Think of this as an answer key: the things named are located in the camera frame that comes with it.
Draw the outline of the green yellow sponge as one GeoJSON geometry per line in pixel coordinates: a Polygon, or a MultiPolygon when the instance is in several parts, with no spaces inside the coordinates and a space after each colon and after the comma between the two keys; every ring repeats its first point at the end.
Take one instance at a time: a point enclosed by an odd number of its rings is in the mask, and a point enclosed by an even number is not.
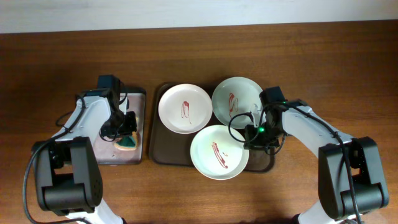
{"type": "Polygon", "coordinates": [[[116,149],[122,151],[135,151],[137,147],[137,121],[130,118],[121,127],[124,136],[114,143],[116,149]]]}

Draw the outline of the pale green plate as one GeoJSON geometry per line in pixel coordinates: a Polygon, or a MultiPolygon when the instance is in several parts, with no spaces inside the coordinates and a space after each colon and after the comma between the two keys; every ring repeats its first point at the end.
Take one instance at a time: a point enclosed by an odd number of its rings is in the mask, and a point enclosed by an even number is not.
{"type": "Polygon", "coordinates": [[[245,77],[232,77],[222,81],[214,90],[211,101],[217,119],[228,126],[232,117],[241,113],[250,113],[250,117],[239,116],[233,119],[231,127],[244,129],[248,124],[259,126],[262,103],[259,94],[262,88],[245,77]]]}

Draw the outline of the white plate front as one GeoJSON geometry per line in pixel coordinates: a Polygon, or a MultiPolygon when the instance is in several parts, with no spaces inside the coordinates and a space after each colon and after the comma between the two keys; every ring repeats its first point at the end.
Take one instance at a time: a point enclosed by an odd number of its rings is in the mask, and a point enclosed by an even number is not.
{"type": "Polygon", "coordinates": [[[228,180],[240,174],[249,160],[244,137],[235,129],[212,125],[195,135],[190,157],[195,168],[214,180],[228,180]]]}

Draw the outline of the white plate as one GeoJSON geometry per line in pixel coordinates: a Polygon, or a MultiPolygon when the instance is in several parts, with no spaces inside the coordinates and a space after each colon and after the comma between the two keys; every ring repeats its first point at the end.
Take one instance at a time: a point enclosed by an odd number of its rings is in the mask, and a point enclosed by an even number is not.
{"type": "Polygon", "coordinates": [[[178,134],[191,134],[208,124],[213,108],[204,89],[192,84],[179,84],[160,97],[158,113],[167,129],[178,134]]]}
{"type": "Polygon", "coordinates": [[[195,168],[214,180],[228,180],[240,174],[249,160],[244,137],[235,129],[212,125],[195,135],[190,157],[195,168]]]}

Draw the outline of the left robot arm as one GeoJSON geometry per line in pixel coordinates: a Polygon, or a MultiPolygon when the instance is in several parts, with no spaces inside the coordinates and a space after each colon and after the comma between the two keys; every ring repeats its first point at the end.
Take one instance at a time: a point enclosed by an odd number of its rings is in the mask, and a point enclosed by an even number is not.
{"type": "Polygon", "coordinates": [[[114,75],[101,75],[94,90],[75,98],[75,110],[50,139],[32,148],[24,179],[34,173],[39,207],[62,223],[124,223],[103,199],[103,181],[93,150],[97,137],[115,141],[136,131],[125,89],[114,75]]]}

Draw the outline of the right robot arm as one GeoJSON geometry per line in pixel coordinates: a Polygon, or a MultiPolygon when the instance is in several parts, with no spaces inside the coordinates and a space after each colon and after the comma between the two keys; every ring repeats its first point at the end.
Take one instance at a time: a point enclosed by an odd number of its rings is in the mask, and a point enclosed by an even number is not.
{"type": "Polygon", "coordinates": [[[361,216],[384,208],[389,192],[376,142],[339,131],[302,100],[285,99],[275,86],[259,94],[258,127],[245,128],[245,149],[278,151],[287,136],[297,138],[318,159],[318,202],[293,223],[361,223],[361,216]]]}

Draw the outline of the small black tray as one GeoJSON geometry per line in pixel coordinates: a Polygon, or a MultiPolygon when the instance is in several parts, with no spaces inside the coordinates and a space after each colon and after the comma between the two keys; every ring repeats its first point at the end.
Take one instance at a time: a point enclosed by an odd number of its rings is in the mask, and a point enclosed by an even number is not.
{"type": "Polygon", "coordinates": [[[96,160],[100,165],[136,165],[141,162],[143,154],[143,135],[144,135],[144,118],[146,108],[146,91],[139,87],[127,88],[127,98],[129,107],[127,110],[119,108],[124,112],[133,111],[137,121],[137,147],[135,151],[122,151],[116,149],[114,143],[121,138],[101,139],[97,135],[93,150],[96,160]]]}

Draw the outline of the large brown tray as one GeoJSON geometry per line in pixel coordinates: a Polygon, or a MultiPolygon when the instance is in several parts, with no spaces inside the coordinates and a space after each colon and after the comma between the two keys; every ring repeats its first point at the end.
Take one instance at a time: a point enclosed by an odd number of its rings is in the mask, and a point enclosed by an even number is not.
{"type": "MultiPolygon", "coordinates": [[[[192,167],[190,146],[195,133],[178,134],[169,130],[159,116],[159,102],[163,94],[176,83],[164,83],[158,87],[153,101],[152,124],[149,143],[149,157],[158,164],[168,166],[192,167]]],[[[265,173],[275,164],[275,157],[263,151],[249,151],[246,172],[265,173]]]]}

